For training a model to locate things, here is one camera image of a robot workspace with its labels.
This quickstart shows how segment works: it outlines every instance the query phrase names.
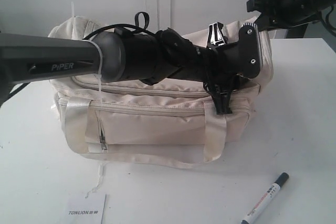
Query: bag handle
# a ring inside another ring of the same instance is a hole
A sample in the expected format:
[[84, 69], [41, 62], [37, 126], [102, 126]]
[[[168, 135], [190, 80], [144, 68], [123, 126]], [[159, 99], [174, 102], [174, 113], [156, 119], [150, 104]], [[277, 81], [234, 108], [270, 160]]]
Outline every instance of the bag handle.
[[212, 101], [204, 102], [205, 109], [205, 145], [204, 160], [199, 163], [186, 163], [178, 159], [147, 154], [129, 153], [91, 153], [85, 141], [88, 124], [88, 110], [91, 100], [72, 97], [67, 103], [63, 130], [69, 147], [83, 157], [102, 161], [131, 162], [140, 164], [155, 164], [175, 168], [193, 168], [199, 164], [217, 160], [224, 149], [226, 138], [226, 117], [216, 115]]

